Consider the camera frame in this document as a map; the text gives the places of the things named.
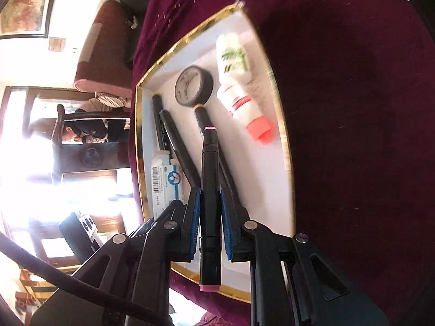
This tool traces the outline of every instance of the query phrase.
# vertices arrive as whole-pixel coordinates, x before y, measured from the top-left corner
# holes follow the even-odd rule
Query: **picture frame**
[[[0,11],[0,39],[48,38],[54,0],[8,0]]]

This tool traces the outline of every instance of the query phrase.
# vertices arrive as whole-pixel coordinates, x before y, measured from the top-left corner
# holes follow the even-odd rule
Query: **white glue bottle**
[[[272,141],[272,127],[269,121],[240,84],[223,84],[216,95],[230,114],[246,127],[254,141],[260,141],[262,144]]]
[[[216,41],[220,84],[231,81],[247,84],[252,79],[249,60],[236,33],[221,34]]]

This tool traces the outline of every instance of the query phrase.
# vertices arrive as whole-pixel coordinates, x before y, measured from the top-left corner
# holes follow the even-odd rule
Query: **metal screw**
[[[167,230],[173,230],[177,227],[177,222],[176,221],[167,221],[165,222],[165,224],[163,225]]]
[[[298,243],[305,244],[308,241],[308,235],[304,233],[298,233],[296,234],[296,241]]]
[[[127,238],[125,237],[124,234],[117,234],[113,237],[113,242],[115,244],[122,244],[126,240],[127,240]]]
[[[258,224],[257,224],[257,222],[254,222],[254,221],[246,221],[244,226],[246,229],[254,230],[255,228],[258,227]]]

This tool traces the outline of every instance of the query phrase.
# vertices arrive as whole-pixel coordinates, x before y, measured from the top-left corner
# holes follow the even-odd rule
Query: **red bottle cap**
[[[273,140],[272,126],[264,116],[251,121],[246,129],[254,141],[260,141],[265,145]]]

